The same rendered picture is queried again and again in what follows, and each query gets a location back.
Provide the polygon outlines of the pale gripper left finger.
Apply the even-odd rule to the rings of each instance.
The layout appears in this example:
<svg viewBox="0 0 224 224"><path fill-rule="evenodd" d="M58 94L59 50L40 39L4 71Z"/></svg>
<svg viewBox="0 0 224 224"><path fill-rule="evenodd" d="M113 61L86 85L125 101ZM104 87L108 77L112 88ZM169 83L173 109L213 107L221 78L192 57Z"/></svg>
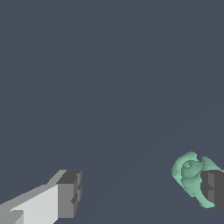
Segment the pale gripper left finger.
<svg viewBox="0 0 224 224"><path fill-rule="evenodd" d="M82 171L59 170L38 186L0 205L0 224L54 224L73 218L82 195Z"/></svg>

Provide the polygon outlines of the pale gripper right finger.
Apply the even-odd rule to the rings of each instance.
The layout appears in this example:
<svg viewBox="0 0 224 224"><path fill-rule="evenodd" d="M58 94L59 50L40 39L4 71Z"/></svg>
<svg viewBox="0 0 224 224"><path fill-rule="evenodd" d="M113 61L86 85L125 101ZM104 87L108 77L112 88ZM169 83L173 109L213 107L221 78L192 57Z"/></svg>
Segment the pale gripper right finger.
<svg viewBox="0 0 224 224"><path fill-rule="evenodd" d="M200 177L202 194L224 214L224 170L202 171Z"/></svg>

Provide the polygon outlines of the mint green lumpy object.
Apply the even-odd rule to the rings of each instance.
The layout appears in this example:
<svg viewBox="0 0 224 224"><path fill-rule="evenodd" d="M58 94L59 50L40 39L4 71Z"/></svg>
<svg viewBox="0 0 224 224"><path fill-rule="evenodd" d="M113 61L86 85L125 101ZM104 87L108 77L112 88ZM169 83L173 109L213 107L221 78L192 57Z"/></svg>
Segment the mint green lumpy object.
<svg viewBox="0 0 224 224"><path fill-rule="evenodd" d="M182 157L179 157L171 168L171 175L177 183L186 191L190 197L195 197L199 204L204 208L214 207L214 203L209 201L203 194L208 190L210 185L201 189L202 172L219 170L209 157L202 157L201 161L197 159L197 154L194 151L187 152Z"/></svg>

